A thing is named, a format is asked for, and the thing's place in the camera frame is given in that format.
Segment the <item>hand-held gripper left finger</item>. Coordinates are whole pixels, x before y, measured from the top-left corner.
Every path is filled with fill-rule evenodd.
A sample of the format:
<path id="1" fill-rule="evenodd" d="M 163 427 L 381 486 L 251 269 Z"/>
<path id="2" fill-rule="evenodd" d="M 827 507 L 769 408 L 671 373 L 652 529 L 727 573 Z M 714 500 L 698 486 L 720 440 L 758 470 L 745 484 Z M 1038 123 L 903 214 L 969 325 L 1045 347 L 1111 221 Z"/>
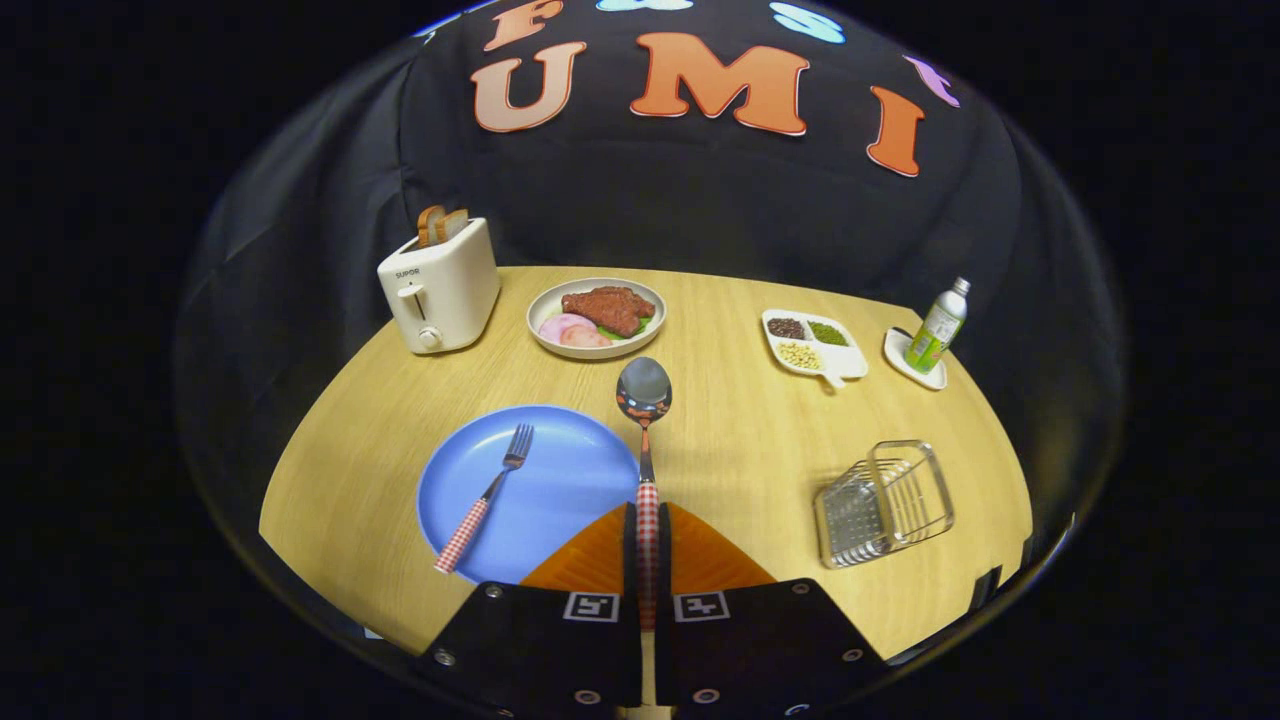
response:
<path id="1" fill-rule="evenodd" d="M 620 591 L 484 582 L 419 657 L 419 678 L 479 716 L 620 716 L 643 693 L 636 509 L 620 507 Z"/>

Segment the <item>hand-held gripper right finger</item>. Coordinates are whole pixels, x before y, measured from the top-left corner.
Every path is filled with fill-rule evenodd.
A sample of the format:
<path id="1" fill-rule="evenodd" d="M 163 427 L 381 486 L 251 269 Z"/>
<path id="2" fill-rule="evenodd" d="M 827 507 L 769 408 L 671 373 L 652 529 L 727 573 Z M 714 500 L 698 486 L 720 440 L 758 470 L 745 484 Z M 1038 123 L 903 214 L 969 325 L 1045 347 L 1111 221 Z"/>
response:
<path id="1" fill-rule="evenodd" d="M 890 666 L 818 580 L 678 588 L 692 560 L 726 562 L 660 509 L 655 701 L 675 716 L 815 716 L 870 691 Z"/>

